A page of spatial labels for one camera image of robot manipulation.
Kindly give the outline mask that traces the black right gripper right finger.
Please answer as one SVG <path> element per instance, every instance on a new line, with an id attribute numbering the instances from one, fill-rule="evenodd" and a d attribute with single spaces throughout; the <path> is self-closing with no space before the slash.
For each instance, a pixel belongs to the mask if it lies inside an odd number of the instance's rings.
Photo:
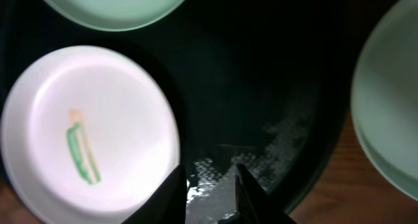
<path id="1" fill-rule="evenodd" d="M 296 224 L 281 210 L 274 210 L 266 191 L 244 164 L 236 165 L 236 212 L 219 224 Z"/>

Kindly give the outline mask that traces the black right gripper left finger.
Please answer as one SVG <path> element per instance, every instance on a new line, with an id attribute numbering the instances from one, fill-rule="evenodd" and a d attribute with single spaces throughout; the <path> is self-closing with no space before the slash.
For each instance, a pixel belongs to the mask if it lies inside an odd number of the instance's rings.
<path id="1" fill-rule="evenodd" d="M 186 202 L 187 178 L 179 165 L 123 224 L 184 224 Z"/>

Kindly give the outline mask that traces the white plate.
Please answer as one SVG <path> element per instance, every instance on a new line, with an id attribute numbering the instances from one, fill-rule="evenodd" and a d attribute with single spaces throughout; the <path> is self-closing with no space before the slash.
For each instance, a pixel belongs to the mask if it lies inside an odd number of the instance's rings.
<path id="1" fill-rule="evenodd" d="M 12 188 L 45 223 L 122 223 L 180 163 L 172 109 L 128 57 L 71 46 L 33 62 L 1 116 Z"/>

